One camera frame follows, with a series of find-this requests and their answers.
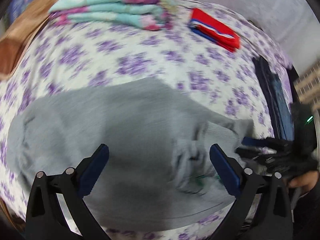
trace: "finger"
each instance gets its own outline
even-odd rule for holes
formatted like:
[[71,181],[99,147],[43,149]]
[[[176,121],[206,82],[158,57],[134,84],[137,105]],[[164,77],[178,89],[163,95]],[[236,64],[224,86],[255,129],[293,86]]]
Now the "finger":
[[318,180],[317,171],[309,171],[299,177],[294,178],[288,184],[289,188],[303,187],[303,186],[312,186],[316,184]]

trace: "white bedsheet with purple flowers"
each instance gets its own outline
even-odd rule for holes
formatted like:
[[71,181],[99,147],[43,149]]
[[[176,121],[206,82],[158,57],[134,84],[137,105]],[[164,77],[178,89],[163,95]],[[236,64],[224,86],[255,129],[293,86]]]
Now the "white bedsheet with purple flowers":
[[[187,27],[192,7],[205,10],[235,30],[241,36],[241,49],[230,53],[193,34]],[[6,165],[9,126],[13,117],[36,98],[67,90],[155,76],[215,112],[230,118],[252,118],[257,138],[272,136],[267,103],[251,60],[258,54],[278,73],[286,102],[290,103],[285,67],[291,64],[282,50],[241,15],[219,5],[180,0],[171,31],[150,32],[102,22],[47,26],[12,78],[0,83],[0,196],[25,219],[28,196]],[[107,232],[112,239],[123,240],[201,239],[217,228],[229,209],[164,232]],[[73,222],[69,223],[76,231]]]

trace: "red folded cloth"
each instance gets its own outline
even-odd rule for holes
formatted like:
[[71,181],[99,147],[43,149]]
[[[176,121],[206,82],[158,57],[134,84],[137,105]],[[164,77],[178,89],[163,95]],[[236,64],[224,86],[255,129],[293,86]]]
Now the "red folded cloth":
[[231,52],[240,48],[240,38],[231,28],[198,8],[194,8],[192,11],[189,27],[194,33]]

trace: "human hand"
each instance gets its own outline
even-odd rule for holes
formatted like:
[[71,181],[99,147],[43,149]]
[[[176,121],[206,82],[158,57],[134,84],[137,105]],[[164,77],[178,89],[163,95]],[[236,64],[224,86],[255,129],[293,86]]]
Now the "human hand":
[[288,187],[289,188],[301,187],[302,194],[305,194],[314,188],[314,186],[318,182],[318,178],[319,178],[318,171],[309,171],[299,177],[292,179],[288,183]]

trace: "green light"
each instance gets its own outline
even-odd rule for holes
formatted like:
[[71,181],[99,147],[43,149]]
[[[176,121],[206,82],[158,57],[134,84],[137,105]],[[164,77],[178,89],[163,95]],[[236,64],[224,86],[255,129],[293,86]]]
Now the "green light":
[[311,117],[307,120],[307,122],[310,122],[310,121],[312,120],[312,118],[313,118],[313,116],[311,116]]

